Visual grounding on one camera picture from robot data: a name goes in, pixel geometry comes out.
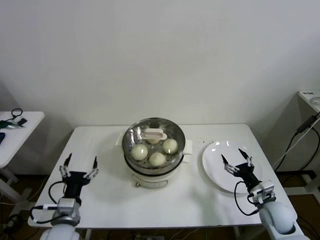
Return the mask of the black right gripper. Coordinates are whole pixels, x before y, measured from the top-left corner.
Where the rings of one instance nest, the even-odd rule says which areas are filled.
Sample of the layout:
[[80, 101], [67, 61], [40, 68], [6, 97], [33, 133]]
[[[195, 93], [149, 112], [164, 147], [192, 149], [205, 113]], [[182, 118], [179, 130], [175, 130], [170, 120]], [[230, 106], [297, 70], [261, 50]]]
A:
[[253, 173], [254, 166], [252, 163], [252, 156], [249, 156], [245, 151], [242, 149], [238, 149], [243, 158], [246, 160], [247, 163], [242, 163], [237, 165], [236, 167], [229, 164], [227, 159], [224, 157], [223, 154], [221, 154], [222, 161], [224, 164], [224, 169], [234, 175], [235, 177], [241, 178], [244, 181], [244, 184], [247, 188], [247, 191], [250, 192], [254, 187], [258, 186], [260, 184], [260, 180], [255, 176]]

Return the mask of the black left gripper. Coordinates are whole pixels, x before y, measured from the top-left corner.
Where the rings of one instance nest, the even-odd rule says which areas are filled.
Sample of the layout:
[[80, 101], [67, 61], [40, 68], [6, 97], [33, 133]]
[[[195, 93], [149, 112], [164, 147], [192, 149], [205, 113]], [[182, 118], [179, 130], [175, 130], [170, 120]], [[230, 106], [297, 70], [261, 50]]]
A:
[[85, 172], [69, 171], [69, 163], [72, 153], [65, 159], [64, 163], [59, 167], [62, 181], [66, 184], [63, 197], [69, 199], [80, 200], [82, 187], [88, 184], [88, 179], [93, 179], [99, 172], [97, 156], [94, 158], [92, 169]]

